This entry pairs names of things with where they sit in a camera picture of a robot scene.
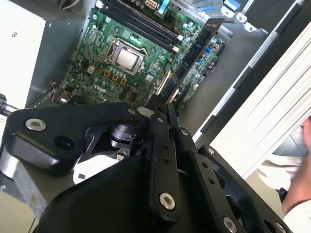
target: ram slot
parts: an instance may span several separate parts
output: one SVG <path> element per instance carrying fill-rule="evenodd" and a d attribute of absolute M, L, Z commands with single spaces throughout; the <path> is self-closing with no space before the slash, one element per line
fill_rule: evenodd
<path fill-rule="evenodd" d="M 121 0 L 103 0 L 103 14 L 142 35 L 162 48 L 172 51 L 178 35 Z"/>

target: blue tab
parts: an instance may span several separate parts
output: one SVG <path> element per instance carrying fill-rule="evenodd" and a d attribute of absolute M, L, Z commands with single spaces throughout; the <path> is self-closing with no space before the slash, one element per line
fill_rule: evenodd
<path fill-rule="evenodd" d="M 170 3 L 170 0 L 164 0 L 160 9 L 159 9 L 159 13 L 162 15 L 167 7 L 167 5 Z"/>

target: silver screw head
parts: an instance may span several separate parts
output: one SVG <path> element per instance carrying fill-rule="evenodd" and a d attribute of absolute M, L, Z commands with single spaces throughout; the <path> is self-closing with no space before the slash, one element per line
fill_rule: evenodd
<path fill-rule="evenodd" d="M 40 119 L 29 119 L 25 122 L 25 126 L 33 131 L 44 131 L 47 127 L 47 125 L 45 124 L 45 122 L 43 120 Z"/>
<path fill-rule="evenodd" d="M 160 195 L 160 203 L 167 210 L 173 210 L 175 208 L 175 200 L 168 193 L 162 193 Z"/>
<path fill-rule="evenodd" d="M 187 130 L 182 129 L 181 132 L 183 133 L 183 135 L 188 136 L 189 133 L 187 132 Z"/>
<path fill-rule="evenodd" d="M 211 148 L 208 148 L 207 151 L 208 151 L 208 153 L 210 153 L 211 155 L 214 155 L 214 154 L 215 154 L 215 152 L 214 152 L 213 149 L 211 149 Z"/>
<path fill-rule="evenodd" d="M 130 114 L 133 114 L 133 115 L 136 114 L 136 112 L 135 112 L 133 109 L 130 109 L 130 108 L 129 108 L 127 111 L 128 111 Z"/>
<path fill-rule="evenodd" d="M 231 233 L 237 233 L 237 227 L 230 218 L 224 217 L 224 225 Z"/>
<path fill-rule="evenodd" d="M 97 19 L 98 19 L 97 14 L 93 14 L 93 15 L 92 15 L 92 19 L 93 19 L 93 20 L 97 20 Z"/>
<path fill-rule="evenodd" d="M 276 226 L 277 226 L 277 228 L 279 228 L 279 230 L 282 233 L 286 233 L 286 230 L 284 229 L 284 227 L 279 222 L 276 222 Z"/>

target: cpu socket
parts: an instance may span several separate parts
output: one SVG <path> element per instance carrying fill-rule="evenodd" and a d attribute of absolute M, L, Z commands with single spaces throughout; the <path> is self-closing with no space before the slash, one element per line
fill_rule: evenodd
<path fill-rule="evenodd" d="M 120 38 L 113 38 L 104 61 L 135 75 L 145 68 L 145 56 L 148 56 L 145 49 L 139 49 Z"/>

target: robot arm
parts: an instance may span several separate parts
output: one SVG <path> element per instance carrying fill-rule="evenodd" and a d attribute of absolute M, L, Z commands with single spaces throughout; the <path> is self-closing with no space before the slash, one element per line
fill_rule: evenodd
<path fill-rule="evenodd" d="M 152 98 L 147 107 L 66 105 L 8 117 L 0 170 L 41 217 L 36 233 L 290 232 L 216 150 L 196 148 L 172 105 Z M 77 163 L 119 149 L 128 156 L 73 185 Z"/>

